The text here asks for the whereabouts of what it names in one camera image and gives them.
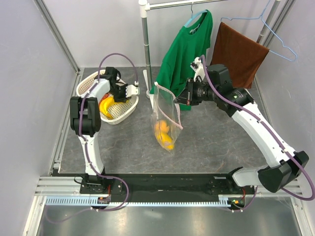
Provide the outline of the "yellow banana bunch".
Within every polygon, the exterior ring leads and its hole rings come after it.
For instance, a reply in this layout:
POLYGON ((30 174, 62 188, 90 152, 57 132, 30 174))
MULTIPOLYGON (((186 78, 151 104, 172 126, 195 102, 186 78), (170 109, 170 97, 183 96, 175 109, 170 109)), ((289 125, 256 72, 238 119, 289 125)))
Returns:
POLYGON ((101 100, 99 105, 99 110, 103 113, 108 119, 113 119, 113 116, 109 113, 108 109, 114 105, 115 100, 113 96, 109 96, 103 100, 101 100))

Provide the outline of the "clear zip top bag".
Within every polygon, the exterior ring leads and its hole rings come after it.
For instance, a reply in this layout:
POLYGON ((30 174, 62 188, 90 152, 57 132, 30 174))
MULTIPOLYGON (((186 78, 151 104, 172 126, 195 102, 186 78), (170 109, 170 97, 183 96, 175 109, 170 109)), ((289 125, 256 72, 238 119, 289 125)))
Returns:
POLYGON ((174 99, 176 98, 174 93, 171 92, 169 89, 161 86, 158 82, 155 82, 153 90, 154 90, 153 114, 151 117, 153 134, 155 137, 156 132, 154 130, 154 125, 158 120, 162 119, 162 120, 167 121, 167 123, 170 127, 170 130, 167 134, 173 140, 174 149, 173 150, 166 150, 161 145, 160 146, 161 146, 161 148, 163 148, 165 151, 169 152, 170 154, 174 154, 176 141, 177 141, 181 131, 183 130, 183 126, 181 124, 181 118, 180 118, 180 115, 181 115, 180 106, 178 103, 174 102, 174 99))

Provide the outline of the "orange peach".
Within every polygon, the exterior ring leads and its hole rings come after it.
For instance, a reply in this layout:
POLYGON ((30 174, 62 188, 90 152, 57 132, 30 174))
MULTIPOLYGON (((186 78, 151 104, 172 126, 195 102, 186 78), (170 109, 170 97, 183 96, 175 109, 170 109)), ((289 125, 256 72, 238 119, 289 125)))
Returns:
POLYGON ((154 125, 154 130, 155 132, 163 132, 163 133, 168 133, 170 130, 170 127, 165 120, 158 120, 155 125, 154 125))

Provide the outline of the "yellow mango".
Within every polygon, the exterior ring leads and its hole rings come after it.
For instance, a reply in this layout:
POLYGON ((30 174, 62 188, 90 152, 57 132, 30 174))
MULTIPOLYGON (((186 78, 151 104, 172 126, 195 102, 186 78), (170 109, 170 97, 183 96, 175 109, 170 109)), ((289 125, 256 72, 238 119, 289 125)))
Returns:
POLYGON ((158 143, 166 150, 173 150, 174 143, 172 138, 164 132, 156 132, 155 133, 156 140, 158 143))

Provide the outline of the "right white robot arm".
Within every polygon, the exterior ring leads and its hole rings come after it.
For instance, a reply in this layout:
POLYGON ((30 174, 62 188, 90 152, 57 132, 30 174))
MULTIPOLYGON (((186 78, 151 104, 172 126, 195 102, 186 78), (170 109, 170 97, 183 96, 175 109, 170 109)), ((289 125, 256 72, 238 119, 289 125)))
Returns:
POLYGON ((278 192, 302 173, 309 161, 304 151, 288 145, 261 114, 257 103, 245 88, 234 88, 229 71, 222 64, 204 67, 200 62, 190 64, 195 75, 187 79, 185 88, 175 102, 196 106, 203 101, 215 102, 251 137, 266 160, 266 167, 237 168, 225 181, 230 193, 243 186, 261 184, 272 193, 278 192))

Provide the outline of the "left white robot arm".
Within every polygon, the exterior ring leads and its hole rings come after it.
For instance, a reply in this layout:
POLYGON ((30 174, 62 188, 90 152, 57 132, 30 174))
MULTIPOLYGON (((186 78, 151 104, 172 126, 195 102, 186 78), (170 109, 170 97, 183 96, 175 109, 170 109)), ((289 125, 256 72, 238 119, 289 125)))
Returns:
POLYGON ((70 128, 79 138, 85 160, 85 173, 82 175, 81 194, 110 194, 111 186, 117 177, 106 175, 100 157, 98 133, 101 129, 100 104, 108 94, 114 102, 126 102, 128 85, 121 83, 121 73, 114 67, 99 70, 88 77, 87 89, 70 98, 70 128))

